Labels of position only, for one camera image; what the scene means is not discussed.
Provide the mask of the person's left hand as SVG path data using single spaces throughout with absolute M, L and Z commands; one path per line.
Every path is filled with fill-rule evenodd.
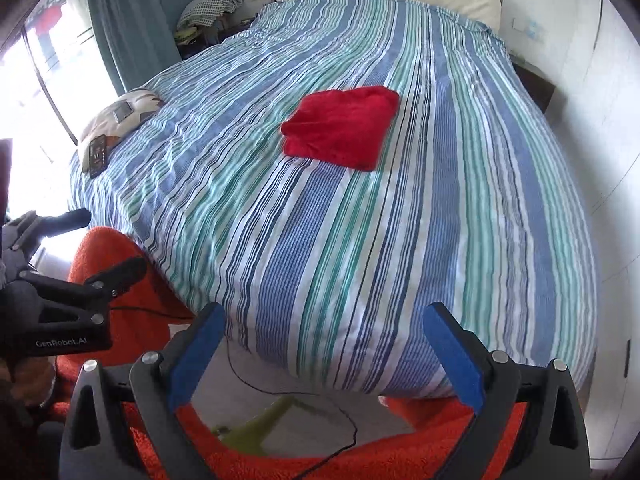
M 50 399 L 54 388 L 56 369 L 50 356 L 28 358 L 10 370 L 8 362 L 1 360 L 1 380 L 7 382 L 13 399 L 25 406 L 42 405 Z

